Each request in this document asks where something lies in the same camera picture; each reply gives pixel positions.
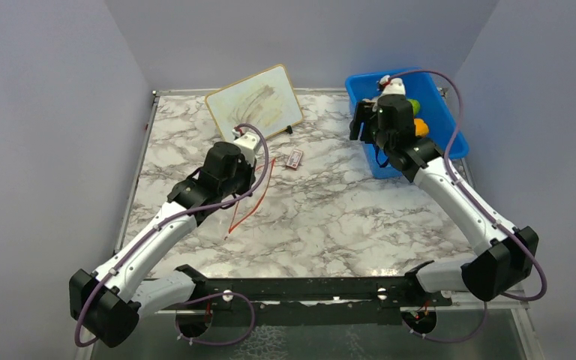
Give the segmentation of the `yellow bell pepper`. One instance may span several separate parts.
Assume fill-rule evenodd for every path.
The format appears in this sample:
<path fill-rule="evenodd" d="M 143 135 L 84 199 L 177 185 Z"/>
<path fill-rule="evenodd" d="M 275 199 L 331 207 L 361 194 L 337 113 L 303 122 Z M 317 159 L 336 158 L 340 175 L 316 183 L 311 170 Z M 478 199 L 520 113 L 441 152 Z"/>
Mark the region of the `yellow bell pepper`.
<path fill-rule="evenodd" d="M 426 137 L 429 134 L 430 129 L 421 118 L 415 118 L 414 125 L 415 125 L 415 135 L 417 137 Z"/>

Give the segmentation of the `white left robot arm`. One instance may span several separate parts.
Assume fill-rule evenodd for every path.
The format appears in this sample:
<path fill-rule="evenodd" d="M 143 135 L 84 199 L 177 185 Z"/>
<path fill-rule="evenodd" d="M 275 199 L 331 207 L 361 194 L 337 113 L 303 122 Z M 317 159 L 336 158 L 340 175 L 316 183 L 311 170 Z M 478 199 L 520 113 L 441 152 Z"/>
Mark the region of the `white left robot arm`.
<path fill-rule="evenodd" d="M 73 340 L 77 347 L 98 341 L 117 347 L 143 317 L 176 302 L 196 308 L 205 301 L 206 288 L 182 272 L 160 280 L 147 276 L 209 215 L 254 194 L 261 185 L 255 177 L 258 152 L 266 163 L 270 161 L 267 142 L 249 133 L 234 142 L 216 142 L 202 166 L 172 187 L 156 215 L 128 245 L 96 269 L 79 269 L 70 277 L 69 305 L 76 320 Z"/>

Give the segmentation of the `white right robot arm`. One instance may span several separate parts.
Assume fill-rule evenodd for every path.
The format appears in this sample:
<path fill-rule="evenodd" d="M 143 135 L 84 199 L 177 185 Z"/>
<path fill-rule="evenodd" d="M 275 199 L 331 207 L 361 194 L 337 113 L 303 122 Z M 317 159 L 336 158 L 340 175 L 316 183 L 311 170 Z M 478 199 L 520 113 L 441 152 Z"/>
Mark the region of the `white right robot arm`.
<path fill-rule="evenodd" d="M 507 296 L 532 270 L 539 236 L 529 226 L 517 228 L 486 203 L 455 170 L 443 150 L 416 133 L 413 105 L 401 94 L 360 101 L 349 126 L 349 138 L 372 145 L 387 163 L 428 194 L 454 221 L 474 250 L 465 260 L 429 262 L 407 273 L 403 297 L 421 305 L 433 293 L 469 292 L 489 302 Z"/>

